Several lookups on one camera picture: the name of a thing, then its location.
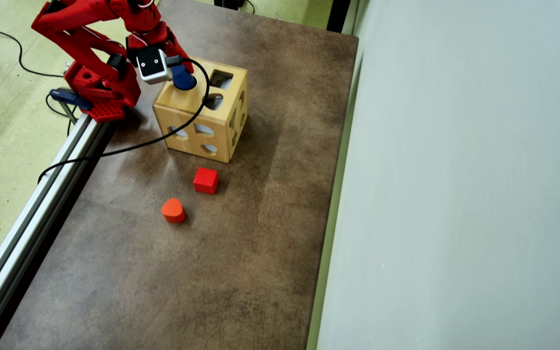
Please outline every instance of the wooden shape sorter box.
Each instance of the wooden shape sorter box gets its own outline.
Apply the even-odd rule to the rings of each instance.
[[[209,99],[200,115],[187,127],[165,139],[168,148],[192,155],[229,162],[247,119],[247,71],[201,58],[198,61],[209,74]],[[153,102],[153,110],[163,135],[183,125],[200,107],[206,81],[194,67],[197,84],[180,90],[165,82]]]

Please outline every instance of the circular hole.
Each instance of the circular hole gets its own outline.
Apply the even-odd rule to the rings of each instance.
[[[213,129],[209,128],[208,126],[195,123],[193,125],[195,125],[196,127],[196,133],[201,134],[204,137],[212,137],[213,135],[215,135]]]
[[[202,147],[202,150],[211,156],[214,156],[215,152],[217,152],[217,147],[213,146],[212,144],[203,144],[200,147]]]
[[[221,93],[210,93],[209,97],[204,102],[204,106],[215,111],[220,108],[223,101],[224,96],[222,96]]]

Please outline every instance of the shape sorter hole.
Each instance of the shape sorter hole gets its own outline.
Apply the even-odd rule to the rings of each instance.
[[[213,135],[215,135],[215,133],[213,132],[213,129],[209,128],[208,126],[202,125],[202,124],[193,124],[196,128],[196,133],[200,134],[204,137],[212,137]]]
[[[202,147],[202,150],[210,156],[214,156],[215,152],[217,152],[217,147],[213,146],[212,144],[203,144],[200,147]]]
[[[239,102],[241,102],[240,109],[243,109],[243,102],[245,102],[245,90],[242,91],[241,95],[239,96]]]
[[[233,81],[233,75],[225,71],[214,70],[211,73],[211,86],[221,89],[228,89],[230,82]]]
[[[176,130],[177,127],[176,126],[170,126],[169,129],[170,129],[170,132],[172,132],[172,131]],[[185,141],[189,138],[189,135],[187,135],[187,131],[185,131],[184,129],[180,129],[174,134],[174,137],[176,137],[177,140]]]
[[[224,96],[221,93],[210,93],[209,98],[204,101],[204,106],[211,110],[217,110],[222,105]]]
[[[235,110],[233,111],[233,117],[230,118],[230,123],[228,124],[228,126],[230,128],[235,128],[235,116],[237,115],[237,109],[235,108]]]

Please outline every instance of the red block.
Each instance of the red block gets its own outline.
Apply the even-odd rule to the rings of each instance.
[[[161,208],[161,213],[164,215],[165,221],[167,222],[185,221],[185,211],[176,198],[165,202],[164,206]]]
[[[217,170],[198,168],[196,177],[193,179],[193,188],[198,192],[215,194],[218,182],[220,182],[220,176]]]

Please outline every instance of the orange heart-shaped block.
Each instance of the orange heart-shaped block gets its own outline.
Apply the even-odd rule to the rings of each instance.
[[[165,202],[164,206],[161,208],[161,213],[164,215],[165,221],[167,222],[185,221],[185,211],[176,198]]]

